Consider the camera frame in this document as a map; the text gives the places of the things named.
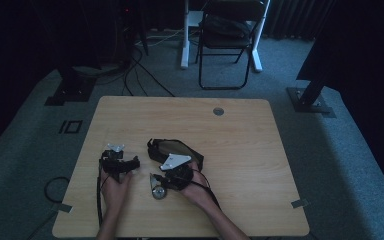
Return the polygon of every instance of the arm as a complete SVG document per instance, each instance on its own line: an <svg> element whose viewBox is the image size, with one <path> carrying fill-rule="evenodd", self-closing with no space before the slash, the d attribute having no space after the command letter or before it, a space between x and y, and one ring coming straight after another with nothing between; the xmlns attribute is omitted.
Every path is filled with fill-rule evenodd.
<svg viewBox="0 0 384 240"><path fill-rule="evenodd" d="M195 162L191 164L192 169L197 170L198 166ZM201 185L206 186L205 178L194 172L192 181L200 183ZM194 205L202 209L205 214L210 219L213 226L220 233L220 236L224 240L239 240L239 239L248 239L246 234L239 229L214 203L210 194L208 194L203 188L189 184L181 193Z"/></svg>
<svg viewBox="0 0 384 240"><path fill-rule="evenodd" d="M112 177L107 177L108 174L102 171L101 185L104 184L102 186L102 195L104 196L106 211L101 228L96 235L96 239L98 240L114 239L117 230L118 218L130 186L132 172L126 174L122 183L118 183Z"/></svg>

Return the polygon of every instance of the black folding chair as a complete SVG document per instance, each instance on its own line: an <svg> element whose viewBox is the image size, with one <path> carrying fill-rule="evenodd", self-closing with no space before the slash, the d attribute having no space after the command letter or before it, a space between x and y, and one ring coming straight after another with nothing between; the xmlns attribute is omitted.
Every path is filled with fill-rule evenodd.
<svg viewBox="0 0 384 240"><path fill-rule="evenodd" d="M198 51L199 85L205 90L238 90L243 88L249 75L251 49L257 26L263 20L265 6L260 0L209 0L203 9L200 23ZM239 53L204 53L208 49L237 49ZM242 53L247 50L248 63L245 80L238 86L205 86L202 83L203 56L234 55L238 63Z"/></svg>

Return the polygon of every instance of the chair backrest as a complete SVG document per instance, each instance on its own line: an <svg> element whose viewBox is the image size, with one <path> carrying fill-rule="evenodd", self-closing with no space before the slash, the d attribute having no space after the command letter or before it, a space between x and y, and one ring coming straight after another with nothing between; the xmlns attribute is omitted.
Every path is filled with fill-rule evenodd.
<svg viewBox="0 0 384 240"><path fill-rule="evenodd" d="M260 0L209 0L203 10L230 20L259 22L265 6Z"/></svg>

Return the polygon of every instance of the black stand base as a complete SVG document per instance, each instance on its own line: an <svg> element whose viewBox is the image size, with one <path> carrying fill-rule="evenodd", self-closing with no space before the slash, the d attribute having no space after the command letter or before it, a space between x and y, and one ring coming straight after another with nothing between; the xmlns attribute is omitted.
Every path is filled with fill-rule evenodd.
<svg viewBox="0 0 384 240"><path fill-rule="evenodd" d="M75 90L67 90L67 84L61 81L54 96L48 97L45 106L63 106L65 102L87 102L95 86L96 78L78 76L80 86Z"/></svg>
<svg viewBox="0 0 384 240"><path fill-rule="evenodd" d="M305 88L286 88L296 112L321 113L325 118L336 118L331 107L327 107L321 95L311 105L302 104L299 100Z"/></svg>

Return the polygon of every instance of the table top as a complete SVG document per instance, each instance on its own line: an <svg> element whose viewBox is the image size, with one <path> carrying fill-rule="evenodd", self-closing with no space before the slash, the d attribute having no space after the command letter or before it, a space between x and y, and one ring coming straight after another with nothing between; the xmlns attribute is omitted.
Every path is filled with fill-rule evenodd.
<svg viewBox="0 0 384 240"><path fill-rule="evenodd" d="M222 115L214 109L223 110ZM225 214L248 236L304 236L309 227L269 102L261 99L102 97L59 212L56 237L98 232L98 160L108 143L124 144L125 159L139 157L118 237L214 237L206 215L180 193L151 195L149 174L162 174L147 142L178 139L204 155L207 177Z"/></svg>

